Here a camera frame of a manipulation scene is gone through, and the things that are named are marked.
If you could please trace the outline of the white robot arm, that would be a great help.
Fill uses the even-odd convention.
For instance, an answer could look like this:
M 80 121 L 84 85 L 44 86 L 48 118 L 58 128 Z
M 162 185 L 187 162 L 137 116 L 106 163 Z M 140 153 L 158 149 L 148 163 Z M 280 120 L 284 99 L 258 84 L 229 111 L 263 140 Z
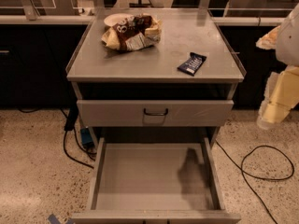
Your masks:
M 277 60 L 287 65 L 279 74 L 272 72 L 265 86 L 257 125 L 269 130 L 299 104 L 299 5 L 280 26 L 260 38 L 256 46 L 274 49 Z

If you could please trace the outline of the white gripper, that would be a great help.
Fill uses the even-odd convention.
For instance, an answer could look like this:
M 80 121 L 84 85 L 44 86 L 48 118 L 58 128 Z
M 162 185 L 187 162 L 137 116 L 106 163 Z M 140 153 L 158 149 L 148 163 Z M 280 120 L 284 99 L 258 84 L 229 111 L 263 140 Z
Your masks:
M 256 42 L 259 49 L 275 49 L 278 30 L 273 28 Z M 281 73 L 272 72 L 267 79 L 264 99 L 258 112 L 257 125 L 264 130 L 282 122 L 290 110 L 299 104 L 299 67 L 288 66 Z

